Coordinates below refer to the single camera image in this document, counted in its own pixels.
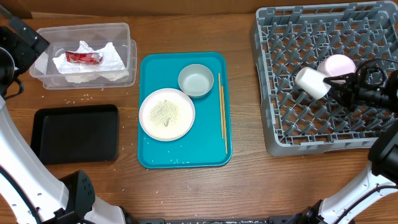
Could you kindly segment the small pink bowl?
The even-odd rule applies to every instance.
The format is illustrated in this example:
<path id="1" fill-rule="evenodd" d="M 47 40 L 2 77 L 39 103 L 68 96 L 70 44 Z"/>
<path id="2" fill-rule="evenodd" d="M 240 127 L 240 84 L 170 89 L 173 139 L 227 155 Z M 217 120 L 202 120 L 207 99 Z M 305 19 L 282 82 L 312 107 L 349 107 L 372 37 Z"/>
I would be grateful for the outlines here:
<path id="1" fill-rule="evenodd" d="M 331 55 L 324 59 L 317 67 L 317 79 L 325 77 L 337 77 L 347 73 L 354 73 L 356 65 L 349 57 L 341 54 Z"/>

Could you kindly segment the red snack wrapper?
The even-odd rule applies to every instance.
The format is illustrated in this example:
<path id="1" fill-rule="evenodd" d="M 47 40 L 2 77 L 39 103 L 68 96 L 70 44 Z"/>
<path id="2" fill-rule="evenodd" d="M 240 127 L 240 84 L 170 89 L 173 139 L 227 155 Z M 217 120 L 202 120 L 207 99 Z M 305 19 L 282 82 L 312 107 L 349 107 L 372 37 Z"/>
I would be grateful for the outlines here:
<path id="1" fill-rule="evenodd" d="M 70 63 L 79 63 L 84 65 L 97 65 L 103 60 L 102 53 L 90 52 L 90 53 L 77 53 L 77 52 L 65 52 L 66 60 Z"/>

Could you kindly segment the white plate with rice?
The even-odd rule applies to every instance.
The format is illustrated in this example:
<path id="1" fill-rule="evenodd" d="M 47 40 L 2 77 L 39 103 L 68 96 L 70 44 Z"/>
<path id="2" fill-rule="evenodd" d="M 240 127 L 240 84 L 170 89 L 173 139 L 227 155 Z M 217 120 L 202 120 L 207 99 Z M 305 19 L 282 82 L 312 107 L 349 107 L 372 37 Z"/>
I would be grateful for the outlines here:
<path id="1" fill-rule="evenodd" d="M 144 132 L 158 141 L 174 141 L 186 135 L 195 121 L 195 106 L 184 92 L 163 88 L 149 94 L 139 108 Z"/>

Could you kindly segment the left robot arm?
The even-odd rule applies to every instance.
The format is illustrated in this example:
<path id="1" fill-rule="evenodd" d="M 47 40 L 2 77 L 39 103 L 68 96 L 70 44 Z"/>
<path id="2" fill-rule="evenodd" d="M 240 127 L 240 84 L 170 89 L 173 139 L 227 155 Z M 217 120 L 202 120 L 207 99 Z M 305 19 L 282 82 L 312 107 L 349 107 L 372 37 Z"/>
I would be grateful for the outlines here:
<path id="1" fill-rule="evenodd" d="M 18 223 L 135 223 L 122 207 L 96 196 L 90 178 L 78 170 L 57 179 L 40 162 L 16 128 L 6 107 L 7 89 L 24 86 L 25 73 L 49 46 L 40 34 L 4 7 L 1 26 L 1 195 Z"/>

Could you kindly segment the white napkin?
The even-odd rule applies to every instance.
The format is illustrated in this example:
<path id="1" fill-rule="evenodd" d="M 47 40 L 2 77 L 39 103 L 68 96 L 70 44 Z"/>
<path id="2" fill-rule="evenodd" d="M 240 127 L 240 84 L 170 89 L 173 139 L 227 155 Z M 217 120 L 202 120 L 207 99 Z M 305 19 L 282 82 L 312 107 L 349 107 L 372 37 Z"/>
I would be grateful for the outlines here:
<path id="1" fill-rule="evenodd" d="M 98 50 L 90 47 L 84 40 L 79 41 L 77 53 L 102 53 L 103 60 L 97 65 L 84 65 L 79 63 L 67 62 L 65 52 L 52 59 L 57 71 L 65 75 L 69 83 L 87 83 L 99 78 L 105 78 L 108 82 L 122 83 L 129 82 L 129 72 L 124 65 L 121 56 L 116 51 L 113 43 L 108 42 L 103 48 Z"/>

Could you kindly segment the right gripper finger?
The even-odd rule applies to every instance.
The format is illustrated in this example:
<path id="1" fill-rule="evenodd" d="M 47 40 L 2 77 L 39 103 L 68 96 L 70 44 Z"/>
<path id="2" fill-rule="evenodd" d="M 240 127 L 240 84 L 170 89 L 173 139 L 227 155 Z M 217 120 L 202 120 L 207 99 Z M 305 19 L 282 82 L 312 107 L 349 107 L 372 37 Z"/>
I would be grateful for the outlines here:
<path id="1" fill-rule="evenodd" d="M 348 85 L 353 81 L 355 81 L 355 79 L 356 79 L 355 73 L 347 73 L 339 76 L 326 77 L 323 79 L 323 83 L 326 83 L 330 86 Z"/>
<path id="2" fill-rule="evenodd" d="M 354 105 L 352 93 L 348 90 L 330 88 L 328 94 L 341 106 L 352 108 Z"/>

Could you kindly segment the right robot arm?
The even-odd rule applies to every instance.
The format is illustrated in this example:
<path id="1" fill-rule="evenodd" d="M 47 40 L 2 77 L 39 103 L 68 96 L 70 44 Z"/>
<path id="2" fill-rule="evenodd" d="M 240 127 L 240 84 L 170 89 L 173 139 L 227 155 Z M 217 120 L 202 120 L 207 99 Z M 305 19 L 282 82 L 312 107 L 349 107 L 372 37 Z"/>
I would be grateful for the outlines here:
<path id="1" fill-rule="evenodd" d="M 354 73 L 322 78 L 333 98 L 346 106 L 364 103 L 397 112 L 397 71 L 383 79 L 383 87 L 366 83 L 367 68 Z M 397 192 L 397 122 L 371 146 L 369 163 L 338 193 L 303 212 L 287 223 L 353 223 L 354 218 L 379 199 Z"/>

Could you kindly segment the grey bowl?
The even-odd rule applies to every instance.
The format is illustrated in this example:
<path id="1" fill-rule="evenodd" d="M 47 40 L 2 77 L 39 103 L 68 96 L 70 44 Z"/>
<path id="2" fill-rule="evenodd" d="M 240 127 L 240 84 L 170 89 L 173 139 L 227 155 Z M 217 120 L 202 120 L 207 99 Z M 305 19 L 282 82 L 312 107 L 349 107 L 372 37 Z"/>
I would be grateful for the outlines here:
<path id="1" fill-rule="evenodd" d="M 213 84 L 213 73 L 202 64 L 187 65 L 178 75 L 179 88 L 192 98 L 205 96 L 210 92 Z"/>

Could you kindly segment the white paper cup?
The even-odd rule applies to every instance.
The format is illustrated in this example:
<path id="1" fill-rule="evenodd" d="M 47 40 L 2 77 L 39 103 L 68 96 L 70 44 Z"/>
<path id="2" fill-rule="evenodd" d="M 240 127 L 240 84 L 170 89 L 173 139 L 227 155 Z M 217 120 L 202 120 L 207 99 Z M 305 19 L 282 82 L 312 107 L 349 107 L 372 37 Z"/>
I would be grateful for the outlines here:
<path id="1" fill-rule="evenodd" d="M 323 81 L 324 78 L 327 78 L 325 74 L 311 67 L 304 67 L 297 73 L 295 83 L 312 98 L 319 100 L 324 97 L 331 88 L 329 84 Z"/>

